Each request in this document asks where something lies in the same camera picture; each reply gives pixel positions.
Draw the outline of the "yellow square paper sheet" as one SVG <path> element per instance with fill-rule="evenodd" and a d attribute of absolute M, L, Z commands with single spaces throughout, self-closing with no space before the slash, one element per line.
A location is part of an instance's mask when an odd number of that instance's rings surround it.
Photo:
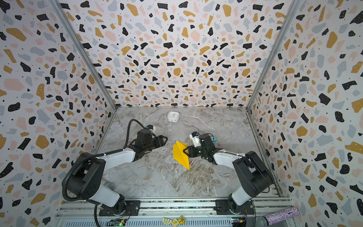
<path fill-rule="evenodd" d="M 186 143 L 176 141 L 176 144 L 173 145 L 173 158 L 187 170 L 190 170 L 189 157 L 183 152 L 186 148 Z"/>

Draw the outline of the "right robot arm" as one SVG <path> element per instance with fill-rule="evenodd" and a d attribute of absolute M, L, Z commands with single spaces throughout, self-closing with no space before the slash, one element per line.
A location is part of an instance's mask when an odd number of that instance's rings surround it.
<path fill-rule="evenodd" d="M 190 139 L 193 145 L 183 149 L 185 155 L 229 167 L 236 171 L 240 181 L 241 186 L 231 193 L 227 200 L 216 203 L 217 212 L 240 214 L 246 211 L 245 203 L 269 190 L 273 184 L 270 171 L 256 152 L 250 151 L 240 155 L 217 148 L 214 144 L 215 137 L 209 133 L 199 134 L 195 131 L 190 134 Z"/>

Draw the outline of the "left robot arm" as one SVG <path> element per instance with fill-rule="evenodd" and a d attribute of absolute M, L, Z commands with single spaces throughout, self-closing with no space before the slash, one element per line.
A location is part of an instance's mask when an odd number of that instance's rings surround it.
<path fill-rule="evenodd" d="M 102 184 L 104 171 L 137 161 L 152 150 L 163 147 L 167 141 L 163 135 L 156 136 L 151 130 L 142 129 L 125 148 L 94 155 L 81 154 L 62 182 L 64 200 L 83 200 L 110 209 L 117 215 L 123 213 L 126 210 L 125 197 Z"/>

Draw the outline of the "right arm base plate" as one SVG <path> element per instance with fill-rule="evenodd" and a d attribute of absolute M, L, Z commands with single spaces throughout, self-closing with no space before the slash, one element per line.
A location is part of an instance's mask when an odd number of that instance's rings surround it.
<path fill-rule="evenodd" d="M 251 201 L 242 205 L 237 205 L 233 200 L 216 200 L 214 210 L 217 215 L 253 215 L 255 214 L 254 206 Z"/>

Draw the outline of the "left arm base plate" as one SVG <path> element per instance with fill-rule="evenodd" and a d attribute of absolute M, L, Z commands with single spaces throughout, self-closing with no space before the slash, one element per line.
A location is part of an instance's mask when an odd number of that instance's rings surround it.
<path fill-rule="evenodd" d="M 106 205 L 101 206 L 99 216 L 101 217 L 129 217 L 138 216 L 141 201 L 139 200 L 126 200 L 117 202 L 114 207 Z"/>

